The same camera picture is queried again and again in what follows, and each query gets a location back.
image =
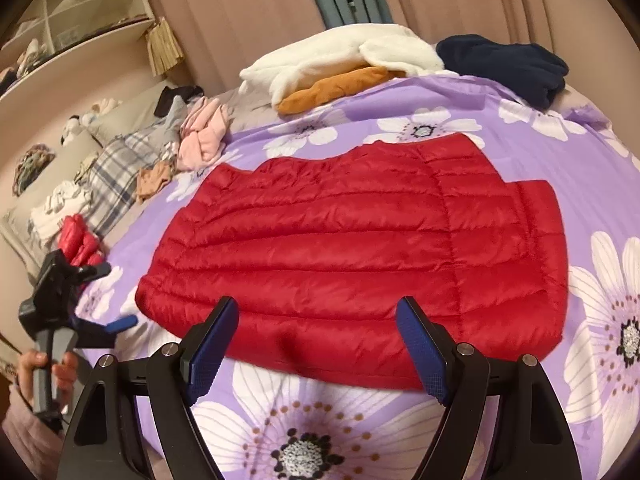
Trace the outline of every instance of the blue gripper pad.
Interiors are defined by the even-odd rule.
[[[189,380],[185,393],[190,406],[210,390],[226,348],[238,328],[239,319],[236,300],[223,296],[202,323],[202,342],[189,359]]]
[[[134,314],[130,314],[130,316],[121,317],[116,321],[111,321],[104,326],[104,331],[109,334],[119,334],[120,332],[124,332],[125,330],[129,330],[129,328],[133,328],[138,324],[138,317]]]
[[[444,404],[449,397],[446,362],[418,316],[406,298],[398,301],[396,326],[414,362],[418,377],[425,391]]]

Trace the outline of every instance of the plaid fabric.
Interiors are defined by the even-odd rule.
[[[104,238],[136,200],[136,177],[141,168],[152,166],[158,154],[146,142],[149,132],[113,139],[89,170],[86,185],[93,192],[86,224]]]

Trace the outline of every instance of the metal screw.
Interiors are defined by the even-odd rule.
[[[522,362],[527,366],[531,366],[531,367],[538,364],[538,360],[535,357],[533,357],[533,355],[531,354],[524,354],[522,356]]]
[[[111,354],[105,354],[100,359],[98,359],[98,364],[101,368],[106,368],[107,366],[111,366],[115,359]]]
[[[178,345],[176,343],[167,343],[166,345],[162,346],[160,351],[162,352],[162,355],[169,357],[174,355],[178,351]]]
[[[456,350],[459,354],[462,355],[471,355],[476,351],[476,349],[473,348],[473,346],[471,346],[469,343],[460,343],[458,346],[456,346]]]

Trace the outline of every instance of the person's arm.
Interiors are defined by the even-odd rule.
[[[54,480],[62,453],[62,436],[53,433],[31,411],[33,370],[47,363],[45,354],[31,350],[20,357],[18,385],[12,386],[10,405],[2,430],[31,473],[41,480]],[[63,391],[63,402],[71,400],[78,358],[68,352],[62,364],[52,366],[52,374]]]

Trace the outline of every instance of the orange plush toy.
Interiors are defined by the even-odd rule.
[[[321,79],[311,88],[298,90],[278,104],[280,115],[299,114],[340,97],[356,95],[394,77],[404,77],[404,72],[390,72],[383,66],[366,66],[345,74]]]

